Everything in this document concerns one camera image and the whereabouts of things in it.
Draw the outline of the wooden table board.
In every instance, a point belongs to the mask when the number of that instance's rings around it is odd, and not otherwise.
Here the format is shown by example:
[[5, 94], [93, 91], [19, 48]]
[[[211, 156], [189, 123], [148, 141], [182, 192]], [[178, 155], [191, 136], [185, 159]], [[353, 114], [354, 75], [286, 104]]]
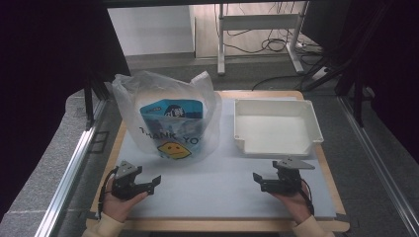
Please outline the wooden table board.
[[108, 164], [127, 159], [140, 165], [141, 182], [160, 176], [154, 195], [131, 212], [125, 228], [149, 232], [286, 232], [293, 221], [285, 207], [261, 192], [253, 174], [275, 177], [273, 157], [248, 155], [234, 139], [236, 99], [302, 100], [297, 91], [223, 91], [221, 139], [201, 161], [170, 161], [146, 155], [122, 125]]

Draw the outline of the white power strip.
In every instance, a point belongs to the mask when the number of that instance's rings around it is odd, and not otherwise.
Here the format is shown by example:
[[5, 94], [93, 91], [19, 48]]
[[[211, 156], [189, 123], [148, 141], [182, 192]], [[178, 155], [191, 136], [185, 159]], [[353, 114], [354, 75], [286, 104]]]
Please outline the white power strip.
[[316, 73], [314, 73], [312, 75], [312, 79], [314, 81], [316, 81], [316, 80], [322, 78], [323, 76], [325, 76], [329, 71], [330, 71], [330, 69], [328, 67], [323, 66]]

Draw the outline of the aluminium rail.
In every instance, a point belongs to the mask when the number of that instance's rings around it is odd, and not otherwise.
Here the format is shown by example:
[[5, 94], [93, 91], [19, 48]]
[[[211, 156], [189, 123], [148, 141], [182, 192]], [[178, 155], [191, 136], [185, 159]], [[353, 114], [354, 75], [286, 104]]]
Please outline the aluminium rail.
[[63, 176], [57, 186], [57, 189], [51, 199], [48, 208], [42, 218], [41, 224], [34, 237], [49, 237], [52, 233], [58, 217], [63, 210], [64, 204], [72, 189], [74, 179], [76, 178], [81, 164], [87, 154], [88, 147], [97, 130], [99, 120], [101, 119], [103, 110], [108, 102], [99, 101], [93, 111], [93, 122], [89, 129], [82, 132], [80, 139], [75, 147], [75, 150], [69, 160], [69, 163], [63, 173]]
[[351, 107], [350, 102], [342, 97], [338, 97], [337, 101], [346, 115], [346, 118], [359, 139], [363, 149], [365, 150], [370, 163], [372, 164], [410, 237], [419, 237], [419, 217], [415, 213], [411, 203], [391, 176], [367, 131], [356, 121], [353, 116], [354, 109]]

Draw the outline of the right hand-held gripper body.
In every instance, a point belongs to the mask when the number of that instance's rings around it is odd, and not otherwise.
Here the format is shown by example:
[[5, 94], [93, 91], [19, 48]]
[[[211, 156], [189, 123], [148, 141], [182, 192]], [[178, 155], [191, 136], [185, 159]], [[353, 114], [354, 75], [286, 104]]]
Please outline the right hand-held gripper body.
[[314, 166], [293, 158], [278, 161], [280, 169], [277, 170], [277, 180], [264, 180], [261, 191], [283, 196], [293, 196], [301, 190], [302, 178], [300, 170], [313, 170]]

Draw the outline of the person's left hand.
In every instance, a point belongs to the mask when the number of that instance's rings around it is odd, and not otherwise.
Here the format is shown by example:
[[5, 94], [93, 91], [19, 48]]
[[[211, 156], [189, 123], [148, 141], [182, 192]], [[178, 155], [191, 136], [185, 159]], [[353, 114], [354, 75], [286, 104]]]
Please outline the person's left hand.
[[114, 179], [110, 179], [107, 183], [103, 200], [103, 212], [115, 221], [124, 223], [132, 208], [146, 199], [148, 193], [141, 193], [128, 200], [119, 199], [112, 195], [113, 180]]

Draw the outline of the pale grey foam mat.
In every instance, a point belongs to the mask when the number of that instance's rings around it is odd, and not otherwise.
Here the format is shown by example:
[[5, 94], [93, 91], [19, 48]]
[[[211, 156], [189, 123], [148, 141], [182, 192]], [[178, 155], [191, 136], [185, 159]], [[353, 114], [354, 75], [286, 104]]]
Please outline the pale grey foam mat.
[[300, 160], [310, 166], [300, 172], [311, 187], [314, 214], [336, 216], [329, 188], [315, 152], [323, 141], [310, 101], [224, 99], [219, 145], [205, 158], [170, 160], [138, 149], [126, 134], [120, 160], [141, 166], [139, 183], [156, 176], [162, 181], [155, 195], [136, 206], [138, 218], [284, 218], [289, 214], [263, 193], [253, 175], [276, 180], [275, 161]]

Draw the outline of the black curtain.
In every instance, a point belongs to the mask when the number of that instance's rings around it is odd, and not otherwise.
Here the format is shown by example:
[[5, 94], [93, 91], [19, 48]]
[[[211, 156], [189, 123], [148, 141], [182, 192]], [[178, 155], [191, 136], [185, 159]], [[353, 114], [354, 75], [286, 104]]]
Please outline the black curtain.
[[0, 0], [0, 221], [41, 160], [69, 96], [127, 65], [108, 10]]
[[372, 89], [378, 117], [419, 160], [419, 0], [311, 0], [302, 33], [343, 68], [335, 93]]

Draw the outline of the clear printed plastic bag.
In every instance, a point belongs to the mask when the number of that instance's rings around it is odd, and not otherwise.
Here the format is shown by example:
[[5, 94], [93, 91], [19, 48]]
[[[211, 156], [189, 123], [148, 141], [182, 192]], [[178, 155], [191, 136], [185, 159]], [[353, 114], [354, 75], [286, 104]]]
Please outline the clear printed plastic bag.
[[162, 157], [153, 140], [142, 131], [146, 128], [146, 124], [139, 114], [139, 109], [163, 99], [198, 100], [203, 103], [204, 133], [198, 148], [193, 150], [190, 157], [184, 159], [203, 159], [218, 147], [222, 100], [220, 95], [214, 91], [207, 72], [199, 74], [190, 82], [183, 82], [149, 71], [141, 71], [133, 76], [118, 74], [112, 86], [127, 130], [142, 152]]

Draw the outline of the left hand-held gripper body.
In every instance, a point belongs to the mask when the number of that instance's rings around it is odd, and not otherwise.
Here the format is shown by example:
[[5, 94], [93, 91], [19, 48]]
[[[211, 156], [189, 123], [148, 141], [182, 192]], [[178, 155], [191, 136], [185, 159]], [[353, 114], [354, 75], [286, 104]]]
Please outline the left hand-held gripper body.
[[118, 167], [113, 180], [112, 195], [119, 199], [131, 199], [141, 194], [139, 184], [135, 182], [136, 167], [128, 161], [123, 161]]

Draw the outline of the white metal desk frame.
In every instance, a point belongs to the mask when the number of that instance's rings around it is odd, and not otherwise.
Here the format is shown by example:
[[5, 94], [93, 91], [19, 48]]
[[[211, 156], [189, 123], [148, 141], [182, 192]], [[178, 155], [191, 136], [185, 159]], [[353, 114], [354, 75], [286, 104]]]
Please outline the white metal desk frame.
[[303, 73], [303, 67], [296, 56], [295, 46], [304, 21], [308, 1], [304, 1], [297, 13], [280, 15], [250, 15], [250, 16], [227, 16], [224, 14], [223, 5], [218, 5], [215, 14], [218, 27], [217, 49], [217, 74], [225, 74], [224, 32], [245, 30], [293, 30], [293, 37], [286, 43], [286, 49], [297, 74]]

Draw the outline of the black metal stand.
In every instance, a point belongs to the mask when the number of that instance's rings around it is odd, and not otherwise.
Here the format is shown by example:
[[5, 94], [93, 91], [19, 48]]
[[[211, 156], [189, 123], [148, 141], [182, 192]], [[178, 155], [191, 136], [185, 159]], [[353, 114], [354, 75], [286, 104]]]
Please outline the black metal stand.
[[93, 127], [95, 122], [94, 119], [94, 103], [93, 95], [100, 101], [106, 101], [110, 97], [110, 92], [105, 85], [105, 82], [91, 70], [87, 71], [84, 85], [84, 100], [85, 100], [85, 112], [87, 116], [86, 129], [89, 130]]
[[362, 7], [361, 0], [312, 0], [307, 14], [302, 32], [321, 46], [322, 58], [305, 79], [318, 72], [321, 66], [329, 65], [331, 70], [310, 84], [300, 85], [300, 90], [312, 91], [338, 79], [334, 93], [347, 96], [353, 91], [353, 117], [363, 126], [363, 57], [381, 20], [382, 4]]

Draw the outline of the white panel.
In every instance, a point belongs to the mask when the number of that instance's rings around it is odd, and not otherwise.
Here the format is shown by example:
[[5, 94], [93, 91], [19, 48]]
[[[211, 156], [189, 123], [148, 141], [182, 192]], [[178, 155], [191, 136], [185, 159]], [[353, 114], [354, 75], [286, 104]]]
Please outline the white panel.
[[195, 51], [190, 6], [113, 8], [108, 13], [124, 55]]

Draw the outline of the black bracket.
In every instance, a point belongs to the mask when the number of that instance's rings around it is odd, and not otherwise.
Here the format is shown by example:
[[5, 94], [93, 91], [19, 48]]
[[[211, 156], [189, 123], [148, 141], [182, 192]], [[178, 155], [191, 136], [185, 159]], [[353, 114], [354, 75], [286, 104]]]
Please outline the black bracket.
[[93, 154], [103, 153], [106, 148], [108, 137], [108, 131], [99, 131], [95, 133], [91, 140], [88, 152]]

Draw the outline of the white plastic tray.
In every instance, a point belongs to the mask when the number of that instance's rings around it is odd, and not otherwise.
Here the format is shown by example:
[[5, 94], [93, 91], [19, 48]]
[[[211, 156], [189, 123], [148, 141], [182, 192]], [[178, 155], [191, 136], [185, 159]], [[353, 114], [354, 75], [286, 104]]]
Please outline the white plastic tray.
[[234, 139], [248, 155], [308, 156], [324, 141], [310, 101], [236, 99]]

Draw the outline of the person's right hand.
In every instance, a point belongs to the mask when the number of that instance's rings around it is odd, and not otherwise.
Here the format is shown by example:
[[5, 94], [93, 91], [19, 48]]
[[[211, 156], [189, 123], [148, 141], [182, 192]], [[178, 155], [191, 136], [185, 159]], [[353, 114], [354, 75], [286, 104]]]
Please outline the person's right hand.
[[311, 212], [306, 204], [304, 197], [297, 193], [292, 197], [273, 194], [288, 210], [296, 224], [302, 224], [311, 216]]

